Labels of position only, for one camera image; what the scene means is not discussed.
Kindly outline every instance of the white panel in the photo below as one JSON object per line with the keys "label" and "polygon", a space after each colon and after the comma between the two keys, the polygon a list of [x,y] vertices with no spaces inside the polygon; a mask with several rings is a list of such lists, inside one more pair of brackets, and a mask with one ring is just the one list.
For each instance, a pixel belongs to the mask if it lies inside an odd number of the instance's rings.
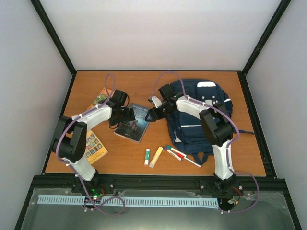
{"label": "white panel", "polygon": [[11,230],[71,77],[29,0],[2,0],[0,22],[0,229]]}
{"label": "white panel", "polygon": [[280,0],[42,0],[76,69],[242,70]]}
{"label": "white panel", "polygon": [[307,229],[307,1],[292,1],[248,74],[278,177]]}

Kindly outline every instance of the black frame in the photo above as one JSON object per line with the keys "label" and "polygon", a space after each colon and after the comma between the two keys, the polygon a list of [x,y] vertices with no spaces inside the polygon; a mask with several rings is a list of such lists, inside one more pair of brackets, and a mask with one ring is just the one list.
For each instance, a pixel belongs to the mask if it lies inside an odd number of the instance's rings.
{"label": "black frame", "polygon": [[[259,122],[259,118],[256,112],[255,105],[252,100],[252,96],[248,87],[248,82],[246,76],[248,71],[252,67],[262,48],[264,47],[266,41],[269,39],[271,33],[276,27],[281,16],[285,12],[287,6],[290,4],[291,0],[281,0],[279,6],[277,7],[274,15],[272,16],[270,22],[268,23],[265,31],[263,32],[259,42],[257,43],[254,51],[252,52],[250,58],[248,59],[244,69],[242,71],[237,71],[239,81],[241,83],[242,92],[247,104],[248,112],[251,118],[251,122],[255,131],[256,140],[262,157],[263,165],[266,172],[266,177],[256,177],[259,183],[261,191],[281,191],[284,193],[292,220],[294,222],[296,229],[301,229],[296,211],[291,200],[289,190],[287,188],[284,179],[278,179],[273,166],[273,162],[266,144],[266,140]],[[67,91],[65,101],[60,113],[63,115],[66,108],[66,104],[76,77],[76,69],[74,68],[68,54],[66,53],[50,19],[48,18],[42,4],[39,0],[31,0],[36,12],[38,13],[40,19],[42,20],[44,26],[46,27],[50,37],[55,43],[58,51],[60,52],[64,62],[66,63],[68,69],[71,72],[72,78]],[[72,174],[63,173],[45,173],[45,169],[51,154],[49,149],[47,158],[42,170],[41,175],[34,176],[31,186],[29,188],[28,194],[26,196],[24,206],[16,223],[15,229],[21,228],[30,198],[32,196],[33,190],[35,188],[71,188],[75,192],[83,192],[80,182]],[[213,197],[222,198],[226,195],[220,196],[211,189],[201,189],[201,185],[205,188],[209,187],[214,178],[213,176],[138,176],[138,175],[99,175],[100,180],[105,185],[106,192],[112,193],[113,189],[124,190],[124,189],[160,189],[160,190],[187,190],[199,193],[202,195],[211,195]],[[252,178],[250,177],[237,177],[237,183],[242,184],[246,191],[256,190],[256,186]]]}

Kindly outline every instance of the robotic arm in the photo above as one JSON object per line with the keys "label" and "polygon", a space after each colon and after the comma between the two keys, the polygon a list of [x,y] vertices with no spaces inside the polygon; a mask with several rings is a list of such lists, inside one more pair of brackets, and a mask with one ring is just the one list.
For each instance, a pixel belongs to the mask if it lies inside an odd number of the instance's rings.
{"label": "robotic arm", "polygon": [[[226,146],[233,137],[233,126],[220,113],[206,106],[206,103],[197,103],[189,96],[186,98],[182,93],[175,94],[169,84],[159,89],[163,97],[163,103],[157,98],[149,99],[155,105],[148,111],[146,121],[156,121],[165,118],[172,111],[188,113],[201,120],[201,126],[205,137],[208,139],[213,148],[215,159],[214,175],[217,177],[215,188],[219,193],[226,191],[235,180],[234,168],[231,162],[231,151],[228,148],[229,163],[227,163]],[[211,104],[211,106],[221,110],[225,114],[227,110],[222,103]]]}
{"label": "robotic arm", "polygon": [[[120,90],[115,90],[112,98],[98,109],[82,116],[68,130],[71,137],[65,136],[59,147],[59,157],[67,162],[67,166],[73,167],[78,176],[85,181],[94,183],[94,176],[98,175],[97,170],[88,162],[84,152],[86,148],[86,134],[93,127],[103,121],[109,121],[110,126],[119,122],[135,120],[133,109],[123,107],[127,94]],[[59,139],[66,127],[78,116],[61,116],[55,129],[51,141],[51,150],[56,151]]]}

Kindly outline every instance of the book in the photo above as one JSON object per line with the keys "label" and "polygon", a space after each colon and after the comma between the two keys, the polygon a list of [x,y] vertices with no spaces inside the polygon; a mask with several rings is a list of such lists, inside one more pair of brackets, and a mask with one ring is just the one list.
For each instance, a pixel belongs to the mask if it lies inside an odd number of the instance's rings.
{"label": "book", "polygon": [[[109,94],[111,94],[111,90],[103,88],[100,94],[96,97],[96,99],[93,101],[93,103],[87,108],[91,109],[97,103],[103,99],[106,99],[108,97],[107,91]],[[105,146],[101,143],[99,138],[96,136],[96,134],[90,130],[86,134],[86,148],[85,148],[85,155],[87,157],[87,160],[90,164],[93,164],[95,161],[99,160],[103,156],[105,156],[108,153]]]}
{"label": "book", "polygon": [[145,121],[149,109],[135,103],[131,103],[129,108],[133,108],[135,120],[120,123],[114,133],[140,142],[149,124],[149,122]]}
{"label": "book", "polygon": [[110,89],[106,89],[105,87],[102,89],[102,91],[100,92],[100,94],[96,97],[96,99],[93,101],[93,103],[87,108],[87,109],[91,109],[93,108],[95,105],[97,105],[97,103],[101,100],[104,100],[108,97],[107,92],[109,94],[111,94],[112,90]]}

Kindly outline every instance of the table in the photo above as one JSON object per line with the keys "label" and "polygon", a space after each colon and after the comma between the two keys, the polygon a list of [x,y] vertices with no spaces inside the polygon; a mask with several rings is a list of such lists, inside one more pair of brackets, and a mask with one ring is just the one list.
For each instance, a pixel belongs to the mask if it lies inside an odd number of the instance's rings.
{"label": "table", "polygon": [[[78,71],[64,112],[66,116],[77,115],[87,109],[104,87],[105,76],[110,71]],[[152,107],[147,101],[154,83],[162,71],[112,71],[117,79],[116,89],[126,92],[130,102]],[[178,71],[182,78],[204,78],[219,84],[227,92],[233,103],[232,119],[239,129],[253,131],[248,109],[235,71]],[[177,80],[172,73],[164,75],[156,88],[155,95],[161,98],[158,88]],[[112,88],[112,78],[108,80]],[[144,166],[145,149],[151,150],[150,160],[159,146],[171,144],[166,120],[150,123],[140,143],[119,137],[110,129],[108,122],[93,128],[109,153],[96,161],[93,166],[103,174],[147,174],[147,175],[213,175],[214,157],[199,168],[188,161],[178,161],[163,151],[154,168]],[[250,172],[255,176],[265,176],[256,138],[251,134],[241,134],[232,145],[234,169]],[[69,167],[59,162],[51,153],[46,167],[47,173],[72,173]]]}

